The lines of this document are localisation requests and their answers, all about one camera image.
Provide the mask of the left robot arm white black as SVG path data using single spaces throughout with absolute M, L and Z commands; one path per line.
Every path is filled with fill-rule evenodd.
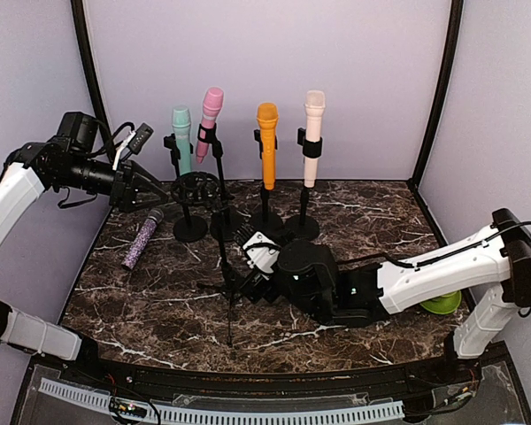
M 92 198 L 132 213 L 169 199 L 162 183 L 131 160 L 151 137 L 147 124 L 131 127 L 120 143 L 93 149 L 100 122 L 83 112 L 64 114 L 57 133 L 44 143 L 26 143 L 5 160 L 0 175 L 0 247 L 25 211 L 48 189 L 81 189 Z M 94 340 L 44 321 L 0 300 L 0 344 L 72 362 L 88 386 L 107 378 Z

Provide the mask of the glitter microphone with silver grille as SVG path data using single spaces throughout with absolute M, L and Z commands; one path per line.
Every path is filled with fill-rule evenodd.
M 131 271 L 135 268 L 139 258 L 145 250 L 149 240 L 158 228 L 158 224 L 164 219 L 164 213 L 159 208 L 152 209 L 140 229 L 138 230 L 134 241 L 132 242 L 126 257 L 121 263 L 121 266 Z

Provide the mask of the black tripod stand with shock mount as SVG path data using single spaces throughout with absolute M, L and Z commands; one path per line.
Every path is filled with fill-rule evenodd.
M 226 231 L 219 224 L 226 220 L 230 212 L 231 195 L 222 189 L 220 179 L 206 172 L 191 172 L 180 175 L 172 184 L 171 196 L 181 207 L 203 206 L 211 213 L 211 224 L 217 232 L 219 244 L 221 285 L 203 285 L 204 289 L 214 289 L 228 301 L 227 308 L 227 346 L 233 347 L 232 316 L 235 303 L 240 299 L 240 288 L 244 277 L 234 270 L 227 258 Z

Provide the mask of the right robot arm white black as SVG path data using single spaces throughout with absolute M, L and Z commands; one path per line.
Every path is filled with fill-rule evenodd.
M 235 233 L 251 269 L 241 293 L 252 303 L 285 297 L 326 326 L 363 328 L 458 290 L 487 286 L 469 317 L 447 337 L 434 376 L 454 383 L 519 311 L 531 307 L 531 222 L 507 208 L 475 234 L 397 260 L 378 253 L 345 268 L 330 248 L 297 237 L 278 243 L 249 224 Z

